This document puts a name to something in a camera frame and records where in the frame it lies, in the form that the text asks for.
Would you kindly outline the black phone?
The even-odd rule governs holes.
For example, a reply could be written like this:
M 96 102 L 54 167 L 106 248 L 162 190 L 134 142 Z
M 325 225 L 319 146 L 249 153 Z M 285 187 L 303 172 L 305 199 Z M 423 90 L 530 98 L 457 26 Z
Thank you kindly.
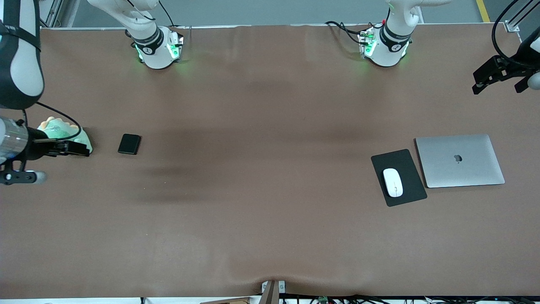
M 125 155 L 136 155 L 138 153 L 142 137 L 132 133 L 124 133 L 117 152 Z

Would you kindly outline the white computer mouse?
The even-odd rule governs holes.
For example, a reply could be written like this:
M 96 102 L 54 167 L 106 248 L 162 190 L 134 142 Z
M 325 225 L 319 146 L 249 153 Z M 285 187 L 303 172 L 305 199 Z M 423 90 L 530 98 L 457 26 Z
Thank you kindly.
M 399 172 L 395 168 L 386 168 L 382 172 L 386 192 L 391 198 L 399 198 L 403 195 L 404 189 Z

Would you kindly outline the black mouse pad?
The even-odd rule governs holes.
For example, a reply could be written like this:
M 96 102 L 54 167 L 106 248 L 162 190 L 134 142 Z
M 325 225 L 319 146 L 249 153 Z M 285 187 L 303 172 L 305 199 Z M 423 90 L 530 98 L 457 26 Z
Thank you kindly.
M 387 206 L 399 206 L 427 198 L 424 185 L 407 149 L 388 152 L 371 157 L 380 188 Z M 386 192 L 382 172 L 386 168 L 395 168 L 401 177 L 404 193 L 399 198 L 391 198 Z

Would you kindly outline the green plush dinosaur toy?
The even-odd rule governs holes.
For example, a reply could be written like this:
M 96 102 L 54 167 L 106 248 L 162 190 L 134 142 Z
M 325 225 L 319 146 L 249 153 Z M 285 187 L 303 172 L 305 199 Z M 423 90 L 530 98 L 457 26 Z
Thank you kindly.
M 37 129 L 44 132 L 48 138 L 62 139 L 69 137 L 67 140 L 84 144 L 90 154 L 93 152 L 91 141 L 85 130 L 60 118 L 56 119 L 54 116 L 50 116 L 47 120 L 41 122 Z

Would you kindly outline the silver laptop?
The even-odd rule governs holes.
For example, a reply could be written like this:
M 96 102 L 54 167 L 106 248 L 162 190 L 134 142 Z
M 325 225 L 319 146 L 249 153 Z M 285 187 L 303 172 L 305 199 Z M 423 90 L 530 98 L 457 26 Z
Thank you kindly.
M 491 139 L 486 133 L 417 137 L 415 144 L 428 188 L 505 183 Z

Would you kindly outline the brown table cover sheet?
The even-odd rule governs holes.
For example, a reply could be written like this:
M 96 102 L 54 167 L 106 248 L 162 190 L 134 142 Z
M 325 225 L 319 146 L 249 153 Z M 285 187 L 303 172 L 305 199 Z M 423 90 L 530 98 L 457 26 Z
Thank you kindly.
M 192 29 L 138 62 L 121 30 L 43 30 L 42 102 L 90 157 L 0 187 L 0 299 L 540 296 L 540 92 L 474 95 L 488 24 L 421 25 L 393 68 L 330 27 Z M 124 133 L 136 155 L 117 152 Z M 371 157 L 487 133 L 505 184 L 387 206 Z

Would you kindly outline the brown cardboard piece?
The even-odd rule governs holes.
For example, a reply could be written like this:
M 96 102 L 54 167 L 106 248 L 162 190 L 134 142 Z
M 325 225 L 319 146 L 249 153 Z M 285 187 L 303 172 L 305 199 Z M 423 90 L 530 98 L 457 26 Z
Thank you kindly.
M 259 304 L 259 300 L 260 298 L 243 297 L 205 301 L 200 304 Z

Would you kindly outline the aluminium frame profile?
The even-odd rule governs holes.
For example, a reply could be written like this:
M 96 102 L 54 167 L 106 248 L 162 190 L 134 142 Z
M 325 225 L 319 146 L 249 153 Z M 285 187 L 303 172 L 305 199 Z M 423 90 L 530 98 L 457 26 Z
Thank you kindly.
M 540 0 L 517 0 L 505 15 L 509 32 L 532 32 L 540 26 Z
M 39 0 L 41 27 L 60 27 L 60 12 L 64 0 Z

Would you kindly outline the metal bracket with post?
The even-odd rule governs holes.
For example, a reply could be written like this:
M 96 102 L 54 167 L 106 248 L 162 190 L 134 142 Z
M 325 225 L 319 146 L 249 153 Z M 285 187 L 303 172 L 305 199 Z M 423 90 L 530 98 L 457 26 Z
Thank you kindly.
M 262 296 L 258 304 L 287 304 L 286 299 L 282 299 L 282 294 L 286 293 L 286 281 L 268 280 L 262 283 Z

